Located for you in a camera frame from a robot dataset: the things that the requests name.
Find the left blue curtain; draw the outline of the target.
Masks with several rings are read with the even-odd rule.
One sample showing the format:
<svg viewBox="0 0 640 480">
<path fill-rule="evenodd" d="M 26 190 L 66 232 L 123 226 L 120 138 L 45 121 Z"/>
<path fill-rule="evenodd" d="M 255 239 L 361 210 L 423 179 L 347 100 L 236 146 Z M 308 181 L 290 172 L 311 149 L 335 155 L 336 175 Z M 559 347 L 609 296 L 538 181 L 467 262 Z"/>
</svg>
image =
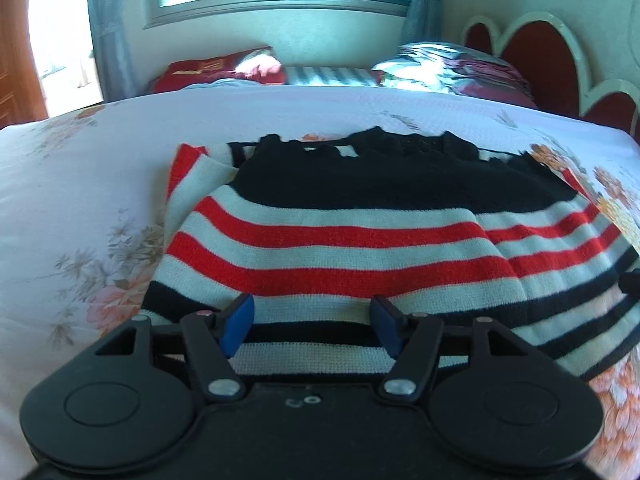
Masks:
<svg viewBox="0 0 640 480">
<path fill-rule="evenodd" d="M 134 76 L 124 27 L 124 0 L 87 0 L 94 62 L 105 102 L 133 98 Z"/>
</svg>

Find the striped knit children's sweater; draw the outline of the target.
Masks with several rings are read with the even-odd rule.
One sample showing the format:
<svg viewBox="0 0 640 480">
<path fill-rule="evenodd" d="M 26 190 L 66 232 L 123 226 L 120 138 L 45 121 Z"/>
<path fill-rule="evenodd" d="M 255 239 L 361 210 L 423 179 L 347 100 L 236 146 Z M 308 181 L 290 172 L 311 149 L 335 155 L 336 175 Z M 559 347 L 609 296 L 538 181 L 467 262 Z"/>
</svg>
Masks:
<svg viewBox="0 0 640 480">
<path fill-rule="evenodd" d="M 639 343 L 618 286 L 638 252 L 565 171 L 451 133 L 183 144 L 166 246 L 142 302 L 159 323 L 255 301 L 242 375 L 376 375 L 375 296 L 466 325 L 489 316 L 593 378 Z"/>
</svg>

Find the right blue curtain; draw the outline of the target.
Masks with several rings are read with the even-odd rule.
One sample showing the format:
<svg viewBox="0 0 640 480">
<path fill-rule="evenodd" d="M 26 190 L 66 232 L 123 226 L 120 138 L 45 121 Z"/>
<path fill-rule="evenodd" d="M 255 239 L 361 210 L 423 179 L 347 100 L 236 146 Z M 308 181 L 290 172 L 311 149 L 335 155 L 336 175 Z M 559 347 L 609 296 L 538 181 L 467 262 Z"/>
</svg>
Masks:
<svg viewBox="0 0 640 480">
<path fill-rule="evenodd" d="M 401 31 L 402 44 L 442 39 L 442 0 L 411 0 Z"/>
</svg>

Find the red heart-shaped headboard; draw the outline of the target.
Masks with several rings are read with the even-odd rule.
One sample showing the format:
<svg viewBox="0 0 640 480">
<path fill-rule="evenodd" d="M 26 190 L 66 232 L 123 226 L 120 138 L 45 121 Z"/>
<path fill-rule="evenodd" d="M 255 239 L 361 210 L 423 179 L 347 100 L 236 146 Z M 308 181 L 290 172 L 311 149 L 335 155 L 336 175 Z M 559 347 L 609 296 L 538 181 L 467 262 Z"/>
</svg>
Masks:
<svg viewBox="0 0 640 480">
<path fill-rule="evenodd" d="M 639 87 L 620 78 L 595 81 L 577 36 L 553 14 L 528 12 L 506 29 L 488 16 L 473 16 L 461 39 L 512 65 L 543 112 L 620 129 L 639 140 Z"/>
</svg>

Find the red embroidered pillow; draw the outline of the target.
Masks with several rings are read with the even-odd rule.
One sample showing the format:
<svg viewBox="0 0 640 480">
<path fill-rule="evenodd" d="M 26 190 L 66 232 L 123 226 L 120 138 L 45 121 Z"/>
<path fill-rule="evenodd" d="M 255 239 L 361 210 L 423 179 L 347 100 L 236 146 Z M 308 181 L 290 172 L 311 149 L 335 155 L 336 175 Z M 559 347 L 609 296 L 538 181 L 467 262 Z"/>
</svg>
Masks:
<svg viewBox="0 0 640 480">
<path fill-rule="evenodd" d="M 258 84 L 285 84 L 285 70 L 270 47 L 261 47 L 201 60 L 169 64 L 152 83 L 151 93 L 184 89 L 192 84 L 212 84 L 221 79 L 248 80 Z"/>
</svg>

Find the folded maroon quilt stack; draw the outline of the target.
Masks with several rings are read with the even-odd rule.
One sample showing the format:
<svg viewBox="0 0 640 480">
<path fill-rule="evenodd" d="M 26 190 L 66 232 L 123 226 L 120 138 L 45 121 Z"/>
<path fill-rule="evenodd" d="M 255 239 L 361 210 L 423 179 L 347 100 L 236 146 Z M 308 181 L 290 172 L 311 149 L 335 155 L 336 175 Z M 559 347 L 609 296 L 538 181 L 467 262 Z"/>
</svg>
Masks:
<svg viewBox="0 0 640 480">
<path fill-rule="evenodd" d="M 511 64 L 450 42 L 403 44 L 393 58 L 375 64 L 372 72 L 381 87 L 536 106 L 528 82 Z"/>
</svg>

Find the floral white bed sheet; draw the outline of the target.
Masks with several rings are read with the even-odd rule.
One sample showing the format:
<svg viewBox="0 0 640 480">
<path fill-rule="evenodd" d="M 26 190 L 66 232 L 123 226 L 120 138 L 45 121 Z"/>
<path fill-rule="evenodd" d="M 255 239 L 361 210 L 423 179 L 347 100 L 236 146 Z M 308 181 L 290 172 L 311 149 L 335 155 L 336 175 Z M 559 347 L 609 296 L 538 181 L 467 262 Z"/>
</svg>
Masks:
<svg viewBox="0 0 640 480">
<path fill-rule="evenodd" d="M 142 302 L 178 148 L 451 133 L 565 171 L 639 255 L 627 133 L 472 98 L 384 89 L 182 90 L 1 133 L 1 474 L 6 479 L 634 479 L 639 344 L 593 378 L 489 316 L 445 322 L 416 402 L 382 374 L 192 387 L 180 321 Z M 434 314 L 413 313 L 415 316 Z"/>
</svg>

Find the blue curtain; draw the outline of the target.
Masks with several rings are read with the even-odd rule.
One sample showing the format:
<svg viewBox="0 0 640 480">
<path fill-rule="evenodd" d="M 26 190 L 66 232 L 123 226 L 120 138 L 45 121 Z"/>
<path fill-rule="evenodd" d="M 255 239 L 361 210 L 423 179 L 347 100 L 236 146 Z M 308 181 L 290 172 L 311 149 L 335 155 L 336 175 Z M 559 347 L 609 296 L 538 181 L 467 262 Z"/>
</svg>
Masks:
<svg viewBox="0 0 640 480">
<path fill-rule="evenodd" d="M 94 62 L 105 102 L 133 98 L 134 76 L 124 27 L 124 0 L 87 0 Z"/>
<path fill-rule="evenodd" d="M 442 39 L 442 0 L 411 0 L 401 31 L 402 44 Z"/>
</svg>

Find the striped grey white mattress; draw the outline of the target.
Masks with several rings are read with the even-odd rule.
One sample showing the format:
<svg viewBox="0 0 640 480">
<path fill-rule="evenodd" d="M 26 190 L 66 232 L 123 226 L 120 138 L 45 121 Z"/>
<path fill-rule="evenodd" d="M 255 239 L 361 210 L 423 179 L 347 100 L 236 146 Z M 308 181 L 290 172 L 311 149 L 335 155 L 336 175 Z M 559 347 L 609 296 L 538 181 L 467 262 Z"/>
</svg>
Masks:
<svg viewBox="0 0 640 480">
<path fill-rule="evenodd" d="M 376 87 L 375 73 L 364 68 L 289 65 L 284 68 L 287 84 L 308 87 Z"/>
</svg>

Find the brown wooden door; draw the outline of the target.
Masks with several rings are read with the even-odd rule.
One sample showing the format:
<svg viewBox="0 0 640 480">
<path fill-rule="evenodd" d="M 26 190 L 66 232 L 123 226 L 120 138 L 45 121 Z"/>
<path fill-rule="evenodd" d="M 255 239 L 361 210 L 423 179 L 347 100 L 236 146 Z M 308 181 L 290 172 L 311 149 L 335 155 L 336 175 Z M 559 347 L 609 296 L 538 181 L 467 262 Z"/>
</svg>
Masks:
<svg viewBox="0 0 640 480">
<path fill-rule="evenodd" d="M 28 24 L 29 0 L 1 0 L 1 128 L 48 117 Z"/>
</svg>

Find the light blue cloth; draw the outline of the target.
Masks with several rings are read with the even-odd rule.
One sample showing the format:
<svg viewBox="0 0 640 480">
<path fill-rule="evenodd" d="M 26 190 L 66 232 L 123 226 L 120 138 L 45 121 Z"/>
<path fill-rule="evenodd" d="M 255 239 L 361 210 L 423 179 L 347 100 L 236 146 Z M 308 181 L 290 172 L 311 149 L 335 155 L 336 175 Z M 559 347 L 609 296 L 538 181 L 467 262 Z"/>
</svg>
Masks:
<svg viewBox="0 0 640 480">
<path fill-rule="evenodd" d="M 184 90 L 190 89 L 213 89 L 213 88 L 247 88 L 259 87 L 260 83 L 250 79 L 234 79 L 222 78 L 212 82 L 199 82 L 198 84 L 189 84 Z"/>
</svg>

